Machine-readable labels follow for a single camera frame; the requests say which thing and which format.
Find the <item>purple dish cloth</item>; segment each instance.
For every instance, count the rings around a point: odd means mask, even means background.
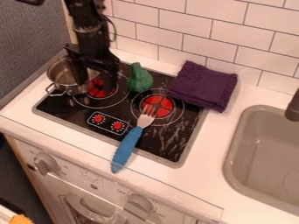
[[[222,113],[238,82],[235,73],[221,73],[186,61],[171,83],[168,96]]]

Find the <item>toy stove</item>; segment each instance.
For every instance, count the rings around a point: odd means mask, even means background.
[[[152,89],[143,93],[130,92],[130,65],[121,64],[116,87],[104,89],[102,73],[94,80],[87,94],[47,96],[34,112],[82,131],[93,137],[119,145],[146,105],[156,107],[156,120],[146,128],[137,143],[136,153],[170,167],[185,161],[192,140],[204,120],[203,109],[167,96],[171,76],[149,71],[154,79]]]

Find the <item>tile wall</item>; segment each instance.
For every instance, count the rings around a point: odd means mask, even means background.
[[[299,0],[105,0],[105,5],[117,28],[117,49],[179,66],[192,60],[290,95],[299,88]]]

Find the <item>red burner light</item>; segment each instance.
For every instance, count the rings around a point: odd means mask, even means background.
[[[94,117],[94,120],[97,123],[101,123],[104,120],[104,117],[102,115],[97,115],[97,116]]]
[[[142,107],[144,108],[146,105],[156,107],[157,118],[163,118],[170,115],[174,109],[173,101],[169,97],[161,94],[153,94],[145,98]]]
[[[121,122],[115,122],[114,128],[115,128],[115,130],[120,130],[122,128],[122,123]]]
[[[88,90],[88,94],[93,98],[106,98],[112,95],[115,92],[115,88],[112,89],[110,92],[105,92],[104,90],[104,82],[101,77],[96,77],[93,79],[93,83],[91,84],[90,89]]]

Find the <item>green toy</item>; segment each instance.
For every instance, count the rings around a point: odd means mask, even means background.
[[[153,85],[153,77],[151,74],[144,70],[139,62],[133,63],[132,75],[129,78],[128,85],[131,91],[141,93]]]

